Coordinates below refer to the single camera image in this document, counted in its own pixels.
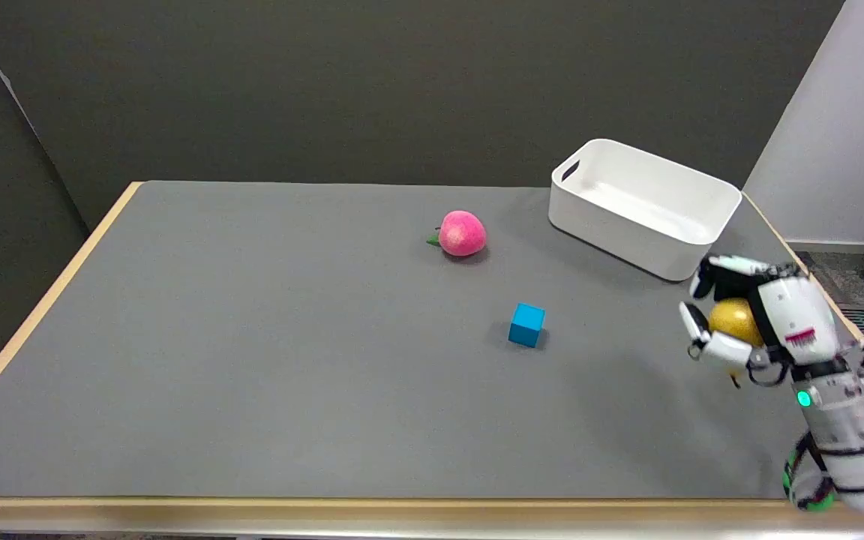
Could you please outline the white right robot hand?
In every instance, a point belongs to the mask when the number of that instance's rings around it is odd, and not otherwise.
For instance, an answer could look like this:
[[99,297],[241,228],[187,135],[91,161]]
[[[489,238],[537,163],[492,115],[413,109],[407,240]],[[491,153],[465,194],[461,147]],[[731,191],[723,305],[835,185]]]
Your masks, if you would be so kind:
[[716,304],[742,301],[757,338],[713,328],[711,316],[679,303],[689,337],[689,358],[716,367],[735,389],[743,380],[773,387],[789,373],[833,365],[842,359],[836,318],[816,283],[794,262],[769,264],[734,255],[709,255],[690,283],[691,297]]

